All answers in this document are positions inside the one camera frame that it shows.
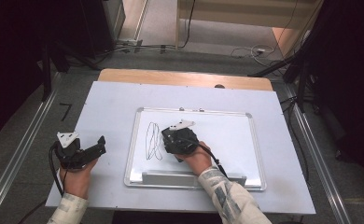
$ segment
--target sleeve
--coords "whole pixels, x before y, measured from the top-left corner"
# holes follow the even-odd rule
[[[65,193],[48,224],[78,224],[88,205],[89,201]]]
[[[259,210],[252,195],[238,183],[230,182],[217,168],[202,172],[199,182],[211,197],[224,224],[271,223]]]

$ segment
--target black handheld controller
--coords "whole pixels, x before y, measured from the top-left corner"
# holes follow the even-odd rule
[[[168,153],[188,155],[199,145],[196,134],[189,128],[176,131],[166,128],[161,131],[161,134]]]
[[[55,153],[60,160],[62,168],[66,170],[79,170],[106,153],[105,138],[101,136],[97,143],[97,145],[83,150],[80,149],[80,140],[78,138],[66,148],[63,148],[60,141],[57,141],[55,142]]]

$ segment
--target hand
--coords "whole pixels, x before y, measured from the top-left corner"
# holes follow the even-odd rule
[[[204,142],[200,142],[200,145],[210,149]],[[185,161],[196,175],[200,175],[204,170],[212,166],[210,155],[208,155],[208,153],[206,153],[201,147],[197,147],[196,150],[189,155],[175,156]]]
[[[87,200],[89,198],[91,170],[97,161],[98,159],[91,161],[82,170],[68,171],[68,173],[60,167],[60,179],[63,182],[65,192]]]

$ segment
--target whiteboard frame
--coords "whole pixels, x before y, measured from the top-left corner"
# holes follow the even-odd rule
[[[267,188],[267,182],[265,179],[264,169],[262,166],[261,156],[259,152],[259,144],[257,134],[255,130],[254,120],[250,113],[243,112],[230,112],[230,111],[210,111],[203,109],[185,109],[180,107],[179,109],[172,108],[150,108],[140,107],[137,109],[135,114],[132,141],[130,144],[130,150],[126,165],[126,172],[124,176],[124,184],[128,187],[139,187],[139,188],[163,188],[163,189],[202,189],[202,186],[198,182],[197,176],[193,172],[184,171],[147,171],[142,173],[142,181],[132,180],[132,170],[134,163],[134,154],[136,148],[136,141],[138,138],[138,131],[141,124],[141,116],[144,112],[170,112],[170,113],[194,113],[194,114],[205,114],[205,115],[222,115],[222,116],[239,116],[246,117],[249,123],[249,129],[252,138],[252,145],[255,153],[256,164],[258,166],[258,173],[260,184],[258,185],[247,185],[245,183],[247,177],[244,175],[230,175],[231,181],[238,182],[245,189],[250,191],[264,191]],[[150,183],[144,183],[144,175],[146,179],[151,178]]]

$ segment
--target metal rail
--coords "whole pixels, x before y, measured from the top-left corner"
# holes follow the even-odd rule
[[[17,175],[17,172],[20,170],[20,167],[33,143],[36,134],[42,125],[43,120],[45,119],[48,111],[53,103],[54,97],[57,94],[59,83],[61,82],[61,74],[56,73],[53,78],[53,91],[50,93],[50,96],[47,101],[42,102],[37,109],[33,120],[30,123],[27,131],[25,132],[22,140],[17,146],[13,156],[11,157],[7,168],[2,173],[0,177],[0,206],[7,196],[7,192],[9,191],[11,184],[13,183],[14,178]]]
[[[290,85],[286,85],[288,97],[295,96],[295,91]],[[330,174],[330,170],[322,157],[321,151],[316,143],[313,132],[310,128],[308,120],[305,114],[302,114],[297,106],[294,107],[295,116],[301,127],[304,139],[307,143],[311,157],[313,158],[314,165],[318,171],[319,178],[321,179],[322,186],[327,193],[330,206],[333,210],[334,216],[336,217],[337,223],[339,224],[350,224],[352,223],[348,212],[344,206],[343,198],[341,197],[333,177]]]

